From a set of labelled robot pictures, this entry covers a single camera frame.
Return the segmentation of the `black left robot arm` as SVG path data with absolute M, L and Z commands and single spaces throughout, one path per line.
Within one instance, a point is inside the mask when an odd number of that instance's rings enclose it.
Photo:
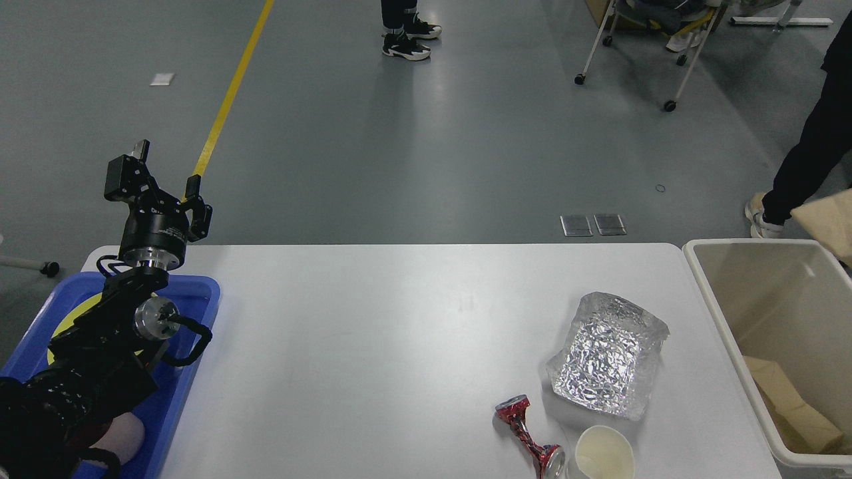
M 54 361 L 25 382 L 2 378 L 2 476 L 70 478 L 82 461 L 116 478 L 116 452 L 97 448 L 113 419 L 157 391 L 157 364 L 189 366 L 212 339 L 209 327 L 159 295 L 188 243 L 209 231 L 212 207 L 201 177 L 188 177 L 182 199 L 158 187 L 140 140 L 108 164 L 104 197 L 124 202 L 128 218 L 118 250 L 100 266 L 101 299 L 49 343 Z

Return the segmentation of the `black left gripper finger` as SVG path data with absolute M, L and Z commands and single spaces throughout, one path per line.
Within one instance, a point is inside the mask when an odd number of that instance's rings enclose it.
M 201 182 L 200 175 L 189 176 L 182 200 L 174 207 L 182 241 L 200 241 L 209 234 L 213 208 L 200 195 Z
M 147 169 L 146 160 L 151 142 L 137 142 L 129 155 L 122 155 L 108 163 L 104 198 L 110 202 L 124 202 L 143 212 L 160 212 L 160 189 Z

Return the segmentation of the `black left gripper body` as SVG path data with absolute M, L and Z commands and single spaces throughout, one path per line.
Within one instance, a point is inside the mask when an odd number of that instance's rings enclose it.
M 118 258 L 127 264 L 154 261 L 159 269 L 179 269 L 185 263 L 188 228 L 186 210 L 176 204 L 164 209 L 128 204 Z

